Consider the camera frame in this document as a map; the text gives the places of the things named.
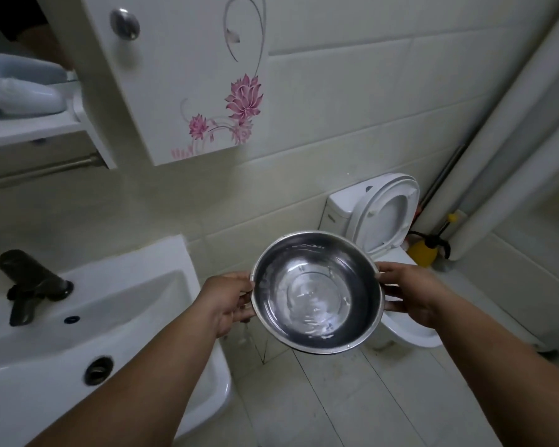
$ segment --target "sink basin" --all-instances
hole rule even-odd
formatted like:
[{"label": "sink basin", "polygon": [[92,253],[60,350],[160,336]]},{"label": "sink basin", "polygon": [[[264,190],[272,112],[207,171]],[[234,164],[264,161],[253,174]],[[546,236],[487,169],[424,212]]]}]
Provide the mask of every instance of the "sink basin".
[{"label": "sink basin", "polygon": [[[0,294],[0,446],[30,441],[97,388],[83,379],[94,360],[111,358],[114,374],[199,292],[182,237],[60,276],[75,284],[74,292],[59,302],[42,301],[30,325],[9,326],[7,288]],[[216,342],[176,436],[220,410],[230,387]]]}]

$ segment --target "hand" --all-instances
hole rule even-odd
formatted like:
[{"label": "hand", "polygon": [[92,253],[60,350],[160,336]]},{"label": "hand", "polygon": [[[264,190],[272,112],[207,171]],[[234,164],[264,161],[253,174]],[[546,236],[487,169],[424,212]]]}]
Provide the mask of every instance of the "hand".
[{"label": "hand", "polygon": [[457,295],[429,270],[404,263],[376,262],[380,273],[377,279],[385,286],[386,295],[402,301],[385,301],[385,310],[405,312],[416,323],[434,328],[439,308]]},{"label": "hand", "polygon": [[254,316],[253,307],[244,306],[250,302],[252,290],[247,271],[212,276],[203,284],[194,305],[213,317],[219,338],[229,333],[232,323]]}]

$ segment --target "toilet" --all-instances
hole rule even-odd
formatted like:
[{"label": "toilet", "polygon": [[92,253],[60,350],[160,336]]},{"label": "toilet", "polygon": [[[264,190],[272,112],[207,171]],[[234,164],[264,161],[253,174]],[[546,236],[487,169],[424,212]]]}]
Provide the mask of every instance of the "toilet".
[{"label": "toilet", "polygon": [[[375,262],[414,264],[401,245],[414,220],[419,197],[418,182],[412,176],[384,174],[330,195],[319,229],[353,241]],[[388,311],[366,342],[374,349],[392,342],[423,348],[442,344],[435,330],[419,325],[408,314]]]}]

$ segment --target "silver knob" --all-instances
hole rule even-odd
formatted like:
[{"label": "silver knob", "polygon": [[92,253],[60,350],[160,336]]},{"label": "silver knob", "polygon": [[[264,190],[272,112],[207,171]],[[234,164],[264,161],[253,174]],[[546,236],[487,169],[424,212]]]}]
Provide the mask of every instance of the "silver knob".
[{"label": "silver knob", "polygon": [[135,40],[141,32],[141,26],[134,14],[122,7],[110,13],[110,26],[116,36],[124,40]]}]

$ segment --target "faucet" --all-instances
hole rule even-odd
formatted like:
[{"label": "faucet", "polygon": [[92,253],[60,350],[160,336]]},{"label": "faucet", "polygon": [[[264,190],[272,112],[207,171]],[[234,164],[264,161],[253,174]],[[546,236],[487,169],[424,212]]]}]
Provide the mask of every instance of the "faucet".
[{"label": "faucet", "polygon": [[7,293],[7,298],[14,302],[11,326],[28,325],[33,321],[35,307],[41,300],[63,300],[75,287],[19,249],[0,255],[0,269],[15,283]]}]

